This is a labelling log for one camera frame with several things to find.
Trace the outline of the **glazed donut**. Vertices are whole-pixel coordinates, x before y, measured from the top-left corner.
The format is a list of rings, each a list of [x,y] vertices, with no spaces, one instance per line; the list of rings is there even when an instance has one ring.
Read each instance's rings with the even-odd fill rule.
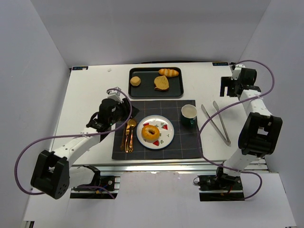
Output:
[[[145,125],[142,128],[142,137],[149,142],[154,142],[159,139],[160,131],[154,125]]]

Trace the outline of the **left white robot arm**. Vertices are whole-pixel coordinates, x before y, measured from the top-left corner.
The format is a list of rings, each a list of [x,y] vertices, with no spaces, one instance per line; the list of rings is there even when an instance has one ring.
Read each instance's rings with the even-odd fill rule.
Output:
[[[85,152],[99,144],[110,132],[112,125],[135,117],[139,109],[124,98],[121,102],[111,98],[102,100],[79,137],[49,152],[42,151],[31,178],[31,186],[51,196],[61,198],[68,189],[101,187],[100,171],[90,165],[74,167],[74,162]]]

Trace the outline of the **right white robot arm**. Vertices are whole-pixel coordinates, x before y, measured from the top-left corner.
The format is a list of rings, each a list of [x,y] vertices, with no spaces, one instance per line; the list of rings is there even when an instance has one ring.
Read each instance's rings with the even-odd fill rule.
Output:
[[[221,78],[220,96],[237,97],[247,114],[238,149],[217,168],[216,180],[222,185],[235,183],[253,160],[272,154],[278,141],[283,120],[266,108],[256,78],[257,71],[243,64],[233,67],[231,77]]]

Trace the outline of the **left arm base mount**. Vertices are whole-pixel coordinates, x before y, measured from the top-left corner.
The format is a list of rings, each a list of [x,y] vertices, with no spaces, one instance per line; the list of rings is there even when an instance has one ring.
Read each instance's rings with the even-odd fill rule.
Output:
[[[84,187],[75,186],[70,193],[71,199],[95,199],[114,200],[117,197],[120,177],[113,175],[102,175],[101,171],[94,166],[82,166],[89,169],[94,176],[90,183],[81,183]]]

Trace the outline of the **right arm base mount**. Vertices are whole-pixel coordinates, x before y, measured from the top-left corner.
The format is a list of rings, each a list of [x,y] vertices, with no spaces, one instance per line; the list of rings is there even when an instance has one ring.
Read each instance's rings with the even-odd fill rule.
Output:
[[[220,182],[216,175],[199,175],[193,179],[193,184],[199,188],[201,202],[245,200],[240,177],[236,181]]]

